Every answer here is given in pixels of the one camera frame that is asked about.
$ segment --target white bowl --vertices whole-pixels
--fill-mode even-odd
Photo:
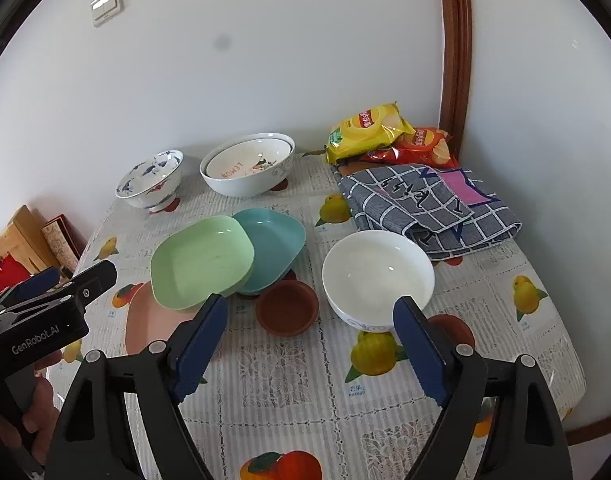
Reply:
[[[290,152],[292,146],[285,140],[273,137],[246,140],[215,156],[205,168],[205,173],[212,178],[241,178],[268,171],[283,162]]]
[[[394,303],[411,296],[421,310],[434,291],[434,269],[413,241],[391,231],[359,231],[343,238],[323,262],[330,305],[366,332],[393,329]]]
[[[290,146],[289,154],[280,162],[274,163],[269,168],[262,171],[257,171],[246,176],[236,176],[233,178],[215,178],[208,176],[207,167],[210,165],[221,152],[228,148],[249,142],[250,140],[281,140],[287,142]],[[272,189],[276,184],[279,184],[292,170],[292,159],[294,158],[294,140],[291,137],[282,134],[252,134],[224,142],[218,146],[201,161],[200,172],[207,185],[214,189],[217,193],[225,196],[248,197],[258,195]]]
[[[183,153],[178,150],[160,152],[133,167],[116,186],[115,195],[134,207],[152,212],[165,209],[176,198],[182,162]]]

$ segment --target snack package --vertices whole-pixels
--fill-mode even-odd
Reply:
[[[370,108],[341,121],[330,133],[325,145],[329,164],[341,158],[389,146],[401,134],[413,134],[414,128],[401,117],[394,103]]]
[[[365,153],[365,162],[387,164],[426,164],[432,168],[458,168],[450,154],[447,132],[437,128],[414,128],[412,133],[398,137],[391,146]]]

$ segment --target human hand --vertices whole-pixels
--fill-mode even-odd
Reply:
[[[39,371],[55,365],[62,357],[60,350],[52,352],[35,362],[34,369]],[[37,376],[32,403],[23,414],[22,421],[29,433],[36,433],[31,453],[41,465],[45,465],[50,439],[58,417],[59,410],[54,407],[54,390],[50,381]],[[2,415],[0,415],[0,439],[7,447],[17,448],[22,445],[20,434]]]

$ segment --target green plate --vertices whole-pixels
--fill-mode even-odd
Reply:
[[[201,306],[211,293],[229,296],[252,274],[254,246],[234,218],[210,216],[173,234],[154,252],[154,298],[172,310]]]

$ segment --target silver screw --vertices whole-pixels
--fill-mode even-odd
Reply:
[[[470,357],[472,354],[474,354],[474,349],[470,345],[459,343],[457,345],[457,353],[465,357]]]
[[[98,350],[90,350],[87,354],[85,354],[85,360],[89,363],[93,363],[101,359],[101,352]]]
[[[152,341],[147,349],[152,354],[160,354],[165,350],[166,346],[165,341]]]
[[[528,368],[532,368],[534,365],[537,364],[537,362],[535,361],[535,358],[532,357],[531,355],[522,355],[521,363],[522,365],[527,366]]]

